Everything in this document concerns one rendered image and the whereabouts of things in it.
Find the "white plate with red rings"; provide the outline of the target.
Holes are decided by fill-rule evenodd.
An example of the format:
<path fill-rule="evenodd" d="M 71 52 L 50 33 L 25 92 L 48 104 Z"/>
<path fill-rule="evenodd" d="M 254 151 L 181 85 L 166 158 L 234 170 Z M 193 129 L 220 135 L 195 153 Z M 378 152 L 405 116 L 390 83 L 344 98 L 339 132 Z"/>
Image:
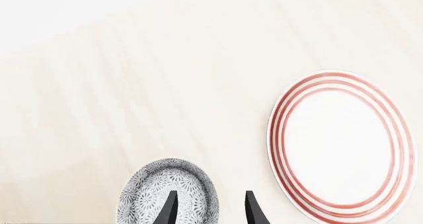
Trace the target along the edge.
<path fill-rule="evenodd" d="M 401 111 L 349 71 L 292 83 L 270 113 L 266 144 L 278 185 L 318 224 L 388 224 L 416 182 L 418 153 Z"/>

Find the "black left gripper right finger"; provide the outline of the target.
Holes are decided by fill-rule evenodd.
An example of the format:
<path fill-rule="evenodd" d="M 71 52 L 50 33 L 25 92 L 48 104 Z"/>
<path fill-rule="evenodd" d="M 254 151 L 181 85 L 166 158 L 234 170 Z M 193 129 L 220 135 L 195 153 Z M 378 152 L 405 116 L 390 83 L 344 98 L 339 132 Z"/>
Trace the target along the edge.
<path fill-rule="evenodd" d="M 247 190 L 245 194 L 245 214 L 247 224 L 270 224 L 261 210 L 253 191 Z"/>

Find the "black white patterned bowl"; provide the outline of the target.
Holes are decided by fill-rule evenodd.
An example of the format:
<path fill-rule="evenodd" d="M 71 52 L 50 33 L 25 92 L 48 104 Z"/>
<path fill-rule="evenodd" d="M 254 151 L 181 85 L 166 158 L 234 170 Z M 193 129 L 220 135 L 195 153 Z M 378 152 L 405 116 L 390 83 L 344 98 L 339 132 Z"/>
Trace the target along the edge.
<path fill-rule="evenodd" d="M 186 160 L 156 160 L 138 170 L 121 191 L 117 224 L 153 224 L 170 192 L 178 195 L 175 224 L 218 224 L 219 200 L 208 175 Z"/>

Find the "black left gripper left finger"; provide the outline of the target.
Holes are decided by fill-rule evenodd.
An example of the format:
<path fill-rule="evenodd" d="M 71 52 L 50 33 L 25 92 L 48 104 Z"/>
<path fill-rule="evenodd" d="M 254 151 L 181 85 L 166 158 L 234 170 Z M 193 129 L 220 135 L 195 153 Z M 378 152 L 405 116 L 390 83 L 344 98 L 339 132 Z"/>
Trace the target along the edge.
<path fill-rule="evenodd" d="M 175 224 L 177 217 L 177 191 L 169 192 L 168 198 L 153 224 Z"/>

